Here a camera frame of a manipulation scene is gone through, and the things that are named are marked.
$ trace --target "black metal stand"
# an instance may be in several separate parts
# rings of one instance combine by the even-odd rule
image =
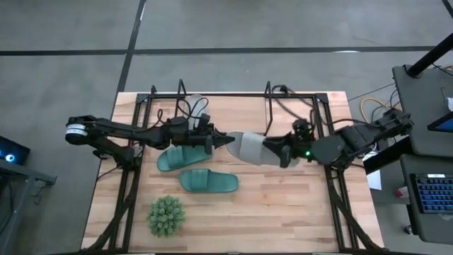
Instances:
[[[176,99],[176,105],[178,106],[179,101],[186,97],[193,95],[193,93],[188,93],[185,89],[184,83],[182,80],[179,80],[178,83],[178,93],[157,93],[154,86],[151,88],[151,93],[145,94],[138,94],[136,100],[136,106],[134,110],[134,115],[132,118],[132,124],[136,125],[138,123],[138,115],[140,112],[140,106],[143,103],[146,103],[145,114],[144,114],[144,121],[143,121],[143,128],[147,127],[149,114],[151,112],[151,102],[153,99]],[[269,121],[266,122],[265,132],[264,134],[268,134],[271,125],[273,123],[273,98],[303,98],[308,99],[313,102],[314,106],[314,114],[316,116],[316,126],[322,127],[322,119],[321,119],[321,110],[320,104],[323,106],[325,110],[326,122],[328,123],[328,131],[330,134],[333,134],[334,129],[332,123],[332,116],[328,104],[328,97],[327,94],[324,93],[291,93],[291,94],[284,94],[284,93],[273,93],[271,89],[270,82],[268,81],[265,87],[264,93],[204,93],[203,96],[246,96],[246,97],[262,97],[264,99],[268,99],[268,108],[269,108]],[[175,116],[178,115],[178,107],[175,109]],[[318,128],[319,137],[324,137],[324,132],[322,128]],[[142,165],[142,156],[139,155],[137,158],[138,166],[136,169],[125,169],[122,173],[122,178],[120,182],[120,188],[118,193],[118,200],[117,206],[115,209],[115,216],[110,222],[110,224],[105,229],[104,233],[98,238],[94,245],[90,246],[87,249],[80,250],[78,252],[67,253],[66,255],[75,255],[75,254],[127,254],[130,244],[130,235],[132,231],[132,221],[134,217],[134,206],[135,201],[137,198],[137,190],[138,190],[138,183],[139,183],[139,175],[140,175],[140,166]],[[350,236],[350,241],[352,244],[352,249],[357,251],[364,251],[360,250],[357,242],[357,236],[361,239],[362,243],[364,243],[367,249],[379,249],[371,239],[365,234],[363,229],[359,226],[355,218],[352,216],[350,212],[350,202],[348,197],[348,192],[346,188],[346,182],[344,179],[344,175],[340,174],[338,177],[338,181],[340,184],[340,195],[338,195],[335,186],[334,180],[332,178],[331,169],[328,166],[324,167],[326,172],[326,180],[327,180],[327,187],[329,198],[331,199],[331,210],[333,216],[333,223],[336,232],[336,239],[338,242],[338,249],[339,251],[344,251],[345,249],[345,242],[343,238],[343,231],[341,228],[340,216],[338,211],[341,211],[343,216],[348,222],[348,232]],[[133,172],[134,176],[132,179],[132,187],[130,189],[130,193],[124,199],[125,196],[125,189],[127,184],[127,178],[129,173]],[[124,238],[122,241],[122,245],[117,247],[116,239],[117,239],[117,232],[118,227],[120,224],[120,219],[128,211],[126,225],[125,225],[125,233]],[[110,240],[108,249],[103,249],[106,242]]]
[[[445,55],[453,48],[453,33],[448,35],[434,49],[429,51],[425,56],[418,60],[413,66],[406,70],[408,76],[416,78],[423,70],[434,64],[441,56]]]
[[[52,186],[55,184],[57,177],[12,164],[3,159],[0,159],[0,173],[2,177],[8,179],[3,182],[4,185],[1,190],[4,190],[8,181],[23,182],[16,194],[9,194],[14,196],[13,211],[11,212],[11,219],[4,223],[6,226],[0,236],[0,254],[8,255],[11,254],[11,248],[23,217],[25,202],[32,195],[35,181],[43,181],[46,186]]]

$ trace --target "robotic arm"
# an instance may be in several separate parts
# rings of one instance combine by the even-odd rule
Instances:
[[[179,116],[146,129],[86,115],[69,118],[65,139],[73,145],[90,145],[96,148],[93,153],[97,157],[112,156],[117,164],[127,166],[134,163],[137,154],[133,144],[121,147],[107,136],[142,142],[154,149],[165,149],[170,144],[202,145],[205,152],[211,154],[212,146],[216,149],[233,142],[234,138],[219,132],[209,121],[210,116],[203,113],[197,127],[190,129],[188,119]]]
[[[280,158],[282,168],[288,167],[291,159],[305,158],[309,162],[315,160],[333,169],[344,170],[358,156],[370,152],[374,143],[406,135],[413,126],[410,116],[392,108],[373,123],[343,127],[318,140],[315,140],[307,120],[298,119],[292,125],[294,132],[284,137],[267,137],[263,146]]]

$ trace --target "desk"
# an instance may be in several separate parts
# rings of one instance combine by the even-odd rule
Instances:
[[[446,97],[453,97],[453,77],[438,69],[426,69],[417,79],[408,76],[404,67],[394,67],[392,72],[401,107],[405,113],[411,114],[414,122],[409,132],[413,153],[453,157],[453,134],[427,128],[450,112]]]
[[[328,92],[333,120],[350,118],[344,92]],[[137,93],[119,93],[113,121],[131,123]],[[258,97],[208,96],[211,121],[222,132],[244,130],[264,132],[267,99]],[[175,99],[154,99],[149,125],[156,121],[158,109],[164,118],[174,114]],[[297,99],[282,102],[301,116],[309,117],[308,106]],[[273,124],[268,135],[289,132],[294,118],[273,104]],[[350,123],[338,123],[335,128]],[[126,141],[112,139],[116,143]],[[194,194],[184,191],[178,181],[179,170],[160,172],[156,160],[161,151],[146,147],[134,210],[129,252],[310,252],[337,251],[331,204],[322,166],[307,163],[293,169],[254,166],[232,157],[226,147],[214,151],[213,157],[190,168],[236,174],[239,189],[233,193]],[[113,168],[104,161],[99,174]],[[93,194],[82,248],[98,238],[113,217],[121,170],[104,176]],[[345,172],[352,213],[364,231],[383,246],[379,224],[363,169],[351,167]],[[149,206],[161,196],[179,197],[187,220],[176,237],[152,236],[146,220]],[[343,233],[347,227],[342,220]],[[118,238],[122,239],[122,230]]]

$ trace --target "electronic device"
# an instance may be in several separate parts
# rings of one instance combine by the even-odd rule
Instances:
[[[411,174],[421,213],[453,214],[453,174]]]
[[[453,112],[450,112],[428,125],[428,130],[439,132],[453,132]]]
[[[0,159],[13,164],[24,165],[30,154],[30,149],[0,136]]]

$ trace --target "succulent plant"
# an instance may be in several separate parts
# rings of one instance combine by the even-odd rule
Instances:
[[[183,222],[185,212],[179,198],[167,195],[159,198],[148,211],[148,227],[157,237],[172,237],[176,235]]]

